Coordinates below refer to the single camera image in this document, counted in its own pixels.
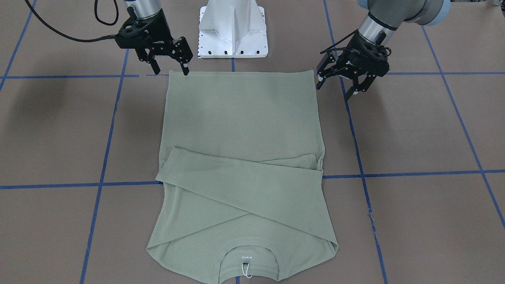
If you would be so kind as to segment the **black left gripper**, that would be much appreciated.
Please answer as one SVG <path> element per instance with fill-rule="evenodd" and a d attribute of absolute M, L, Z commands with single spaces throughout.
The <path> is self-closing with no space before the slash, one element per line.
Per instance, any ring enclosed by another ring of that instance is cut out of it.
<path fill-rule="evenodd" d="M 323 59 L 317 66 L 316 90 L 333 76 L 352 80 L 351 88 L 346 92 L 346 101 L 358 92 L 366 92 L 373 81 L 386 75 L 390 68 L 388 58 L 391 49 L 381 45 L 385 32 L 379 32 L 379 43 L 370 43 L 359 34 L 358 30 L 348 34 L 337 43 L 321 51 Z"/>

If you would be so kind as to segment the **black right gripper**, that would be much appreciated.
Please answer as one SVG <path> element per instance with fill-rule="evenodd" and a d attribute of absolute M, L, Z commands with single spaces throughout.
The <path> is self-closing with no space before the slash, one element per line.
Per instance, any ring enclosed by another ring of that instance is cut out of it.
<path fill-rule="evenodd" d="M 180 63 L 182 72 L 190 72 L 188 64 L 193 53 L 184 36 L 174 39 L 162 9 L 146 19 L 134 15 L 134 9 L 127 9 L 129 18 L 115 36 L 115 42 L 122 49 L 134 49 L 140 61 L 150 64 L 158 75 L 160 68 L 155 56 L 169 56 Z"/>

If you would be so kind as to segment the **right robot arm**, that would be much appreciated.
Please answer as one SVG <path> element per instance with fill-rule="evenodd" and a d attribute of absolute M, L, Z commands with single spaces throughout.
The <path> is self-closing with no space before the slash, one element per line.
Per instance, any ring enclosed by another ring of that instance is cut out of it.
<path fill-rule="evenodd" d="M 160 73 L 155 56 L 169 56 L 180 63 L 184 75 L 193 53 L 184 36 L 173 38 L 161 3 L 158 0 L 125 0 L 128 20 L 115 35 L 122 49 L 135 50 L 139 61 L 148 63 L 154 74 Z"/>

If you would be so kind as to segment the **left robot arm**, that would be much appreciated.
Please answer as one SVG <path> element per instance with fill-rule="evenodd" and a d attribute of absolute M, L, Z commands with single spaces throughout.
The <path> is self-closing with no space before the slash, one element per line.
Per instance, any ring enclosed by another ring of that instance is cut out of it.
<path fill-rule="evenodd" d="M 418 25 L 435 25 L 449 13 L 449 0 L 360 0 L 367 9 L 361 25 L 345 36 L 348 43 L 340 47 L 334 43 L 322 51 L 323 59 L 317 66 L 317 90 L 333 76 L 352 81 L 344 95 L 366 92 L 377 77 L 385 76 L 390 66 L 391 49 L 386 43 L 404 22 Z"/>

